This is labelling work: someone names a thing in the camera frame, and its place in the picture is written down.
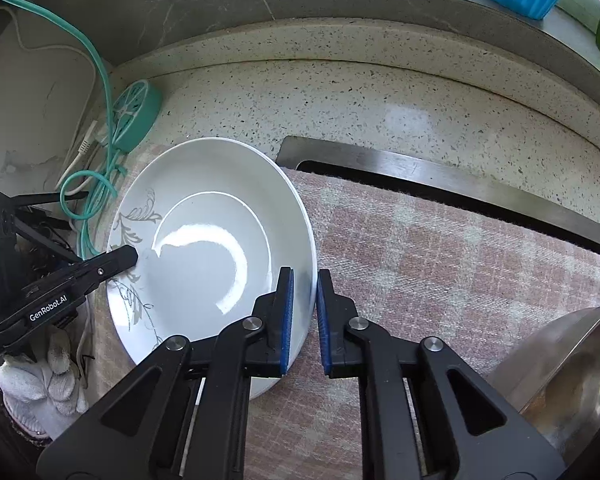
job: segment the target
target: plate rim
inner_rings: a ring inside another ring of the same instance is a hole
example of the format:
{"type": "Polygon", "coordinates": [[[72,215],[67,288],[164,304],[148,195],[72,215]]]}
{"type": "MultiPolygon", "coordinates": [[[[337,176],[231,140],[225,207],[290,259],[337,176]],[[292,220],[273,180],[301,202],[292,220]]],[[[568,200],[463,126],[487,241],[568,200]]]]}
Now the plate rim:
{"type": "MultiPolygon", "coordinates": [[[[304,206],[304,203],[302,202],[302,199],[300,198],[298,190],[295,188],[295,186],[293,185],[293,183],[291,182],[291,180],[289,179],[289,177],[286,176],[286,173],[284,171],[282,171],[282,168],[280,168],[273,160],[271,160],[271,158],[269,158],[267,155],[265,155],[264,153],[262,153],[260,150],[254,148],[250,144],[247,144],[245,142],[241,142],[240,140],[229,139],[227,137],[199,137],[197,139],[185,140],[184,142],[176,144],[175,146],[171,146],[168,150],[165,150],[160,155],[156,156],[154,158],[154,160],[151,160],[144,168],[142,168],[142,171],[140,171],[140,173],[138,173],[138,176],[135,177],[135,179],[133,180],[133,182],[129,185],[128,189],[126,190],[125,195],[120,200],[120,204],[118,205],[118,208],[116,208],[116,211],[114,213],[113,218],[115,219],[118,216],[118,214],[120,213],[120,210],[122,209],[122,205],[123,205],[123,203],[125,201],[126,196],[129,193],[129,191],[131,191],[133,185],[140,179],[140,177],[142,176],[142,174],[149,169],[150,166],[152,166],[153,164],[157,164],[158,161],[160,161],[160,159],[163,158],[164,156],[166,156],[169,152],[177,150],[177,149],[183,147],[185,144],[192,144],[194,142],[201,142],[201,141],[206,141],[206,142],[230,142],[230,143],[233,143],[233,144],[237,144],[237,145],[239,145],[239,146],[241,146],[243,148],[247,148],[251,152],[253,152],[256,155],[258,155],[261,159],[263,159],[264,161],[266,161],[266,163],[269,164],[271,167],[273,167],[278,172],[279,176],[281,176],[282,179],[284,180],[286,186],[289,188],[289,190],[291,191],[293,197],[296,199],[296,202],[300,206],[300,211],[302,213],[302,219],[304,220],[304,224],[305,224],[305,227],[307,228],[307,234],[308,234],[308,237],[309,237],[309,246],[310,246],[311,260],[312,260],[311,292],[310,292],[310,295],[309,295],[309,302],[310,302],[311,316],[313,316],[313,312],[314,312],[314,309],[315,309],[316,287],[317,287],[317,282],[318,282],[318,256],[317,256],[317,251],[316,251],[316,248],[315,248],[314,229],[313,229],[313,227],[311,225],[311,221],[309,219],[309,215],[306,212],[306,207],[304,206]]],[[[107,235],[107,251],[111,247],[111,235],[112,235],[112,231],[113,231],[113,229],[112,229],[112,227],[110,227],[109,228],[109,233],[107,235]]],[[[110,303],[109,303],[109,288],[108,287],[105,287],[105,293],[106,293],[106,298],[107,298],[107,307],[109,309],[109,315],[111,316],[111,307],[110,307],[110,303]]],[[[118,326],[115,323],[113,324],[113,326],[116,329],[116,334],[118,336],[118,339],[120,340],[120,344],[125,349],[126,354],[129,355],[129,352],[126,349],[126,346],[125,346],[124,342],[122,341],[122,338],[120,337],[120,330],[118,329],[118,326]]],[[[295,355],[294,354],[290,355],[290,358],[289,358],[289,361],[290,361],[289,368],[291,368],[291,365],[293,364],[293,362],[295,362],[295,360],[298,357],[298,355],[299,355],[302,347],[304,346],[304,342],[306,341],[306,338],[307,338],[307,336],[309,334],[309,330],[310,329],[311,329],[311,322],[309,322],[306,330],[304,331],[304,334],[302,335],[302,338],[301,338],[302,341],[300,342],[300,345],[298,346],[298,352],[295,355]]],[[[135,365],[139,364],[139,362],[136,362],[135,359],[133,359],[131,357],[131,355],[129,355],[129,358],[134,362],[135,365]]],[[[263,389],[260,393],[258,393],[257,396],[260,396],[261,394],[265,393],[267,390],[269,390],[270,388],[272,388],[273,385],[276,384],[280,380],[280,378],[271,378],[271,379],[272,380],[271,380],[270,384],[268,384],[265,389],[263,389]]]]}

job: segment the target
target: grey floral pattern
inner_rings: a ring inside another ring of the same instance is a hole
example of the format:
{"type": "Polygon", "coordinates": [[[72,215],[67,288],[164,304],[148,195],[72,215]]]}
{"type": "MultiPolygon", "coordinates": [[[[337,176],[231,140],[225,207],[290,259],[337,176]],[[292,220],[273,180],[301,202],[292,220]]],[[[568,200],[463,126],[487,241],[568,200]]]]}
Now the grey floral pattern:
{"type": "MultiPolygon", "coordinates": [[[[113,233],[116,231],[116,229],[120,229],[120,243],[113,244],[110,246],[110,248],[113,250],[125,244],[134,246],[141,243],[142,237],[136,233],[130,224],[133,222],[151,222],[153,224],[158,223],[160,220],[162,220],[162,215],[154,211],[154,206],[155,192],[153,189],[149,189],[147,190],[146,203],[143,207],[135,207],[128,214],[122,214],[119,212],[114,224],[111,227],[111,232],[113,233]]],[[[134,284],[140,279],[140,276],[128,270],[122,274],[120,278],[125,279],[125,281],[128,280],[128,285],[123,283],[120,279],[112,279],[110,281],[115,284],[120,297],[125,303],[128,329],[131,330],[132,325],[137,324],[138,321],[140,321],[143,317],[146,318],[145,326],[149,330],[152,330],[155,335],[156,343],[154,345],[154,349],[158,348],[160,343],[162,343],[162,338],[158,336],[154,322],[151,319],[151,314],[149,313],[154,306],[150,303],[143,303],[138,296],[136,288],[134,287],[134,284]]]]}
{"type": "Polygon", "coordinates": [[[111,230],[115,231],[120,227],[120,243],[118,245],[112,245],[111,248],[115,249],[125,244],[136,245],[142,242],[142,238],[136,234],[135,231],[127,224],[127,222],[151,222],[153,224],[158,223],[162,220],[162,215],[154,211],[155,206],[155,192],[153,189],[147,190],[146,203],[144,207],[135,207],[128,214],[123,215],[121,212],[113,223],[111,230]]]}
{"type": "Polygon", "coordinates": [[[155,345],[153,350],[158,348],[162,343],[162,338],[158,335],[158,332],[155,329],[154,320],[151,319],[151,314],[149,312],[154,306],[151,303],[143,303],[133,285],[127,285],[115,278],[110,281],[115,284],[118,293],[120,294],[120,298],[122,298],[125,303],[128,330],[131,331],[131,326],[137,324],[138,321],[142,319],[142,314],[144,314],[148,321],[148,324],[145,323],[145,326],[149,330],[152,330],[155,335],[155,345]]]}

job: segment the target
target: window sill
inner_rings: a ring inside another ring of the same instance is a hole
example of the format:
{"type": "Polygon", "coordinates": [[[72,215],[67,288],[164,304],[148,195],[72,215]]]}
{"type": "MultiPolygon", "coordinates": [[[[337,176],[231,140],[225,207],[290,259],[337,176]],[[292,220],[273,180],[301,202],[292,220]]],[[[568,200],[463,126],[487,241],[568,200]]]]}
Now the window sill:
{"type": "Polygon", "coordinates": [[[265,1],[274,18],[375,18],[456,32],[534,62],[600,104],[600,52],[595,36],[557,7],[536,21],[493,0],[265,1]]]}

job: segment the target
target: white plate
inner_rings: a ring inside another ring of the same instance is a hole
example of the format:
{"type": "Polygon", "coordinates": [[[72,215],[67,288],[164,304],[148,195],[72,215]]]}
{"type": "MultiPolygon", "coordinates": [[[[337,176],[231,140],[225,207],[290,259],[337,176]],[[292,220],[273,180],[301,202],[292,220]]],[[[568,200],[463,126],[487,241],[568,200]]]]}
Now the white plate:
{"type": "MultiPolygon", "coordinates": [[[[158,156],[120,204],[109,247],[133,245],[138,264],[107,283],[109,309],[138,364],[164,339],[217,335],[294,270],[290,364],[315,301],[314,234],[286,175],[251,146],[205,137],[158,156]]],[[[251,398],[276,379],[254,379],[251,398]]]]}

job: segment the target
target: wall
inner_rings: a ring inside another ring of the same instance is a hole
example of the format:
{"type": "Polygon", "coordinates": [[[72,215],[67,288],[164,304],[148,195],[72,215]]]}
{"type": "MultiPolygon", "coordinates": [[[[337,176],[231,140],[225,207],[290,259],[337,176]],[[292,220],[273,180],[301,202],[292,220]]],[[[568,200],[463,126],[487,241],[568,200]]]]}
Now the wall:
{"type": "Polygon", "coordinates": [[[373,18],[454,32],[549,70],[600,105],[594,35],[560,9],[530,20],[493,0],[32,0],[120,64],[206,32],[283,18],[373,18]]]}
{"type": "MultiPolygon", "coordinates": [[[[43,18],[19,13],[26,46],[73,38],[43,18]]],[[[0,190],[52,190],[91,89],[91,68],[65,50],[24,52],[13,23],[0,35],[0,190]]]]}

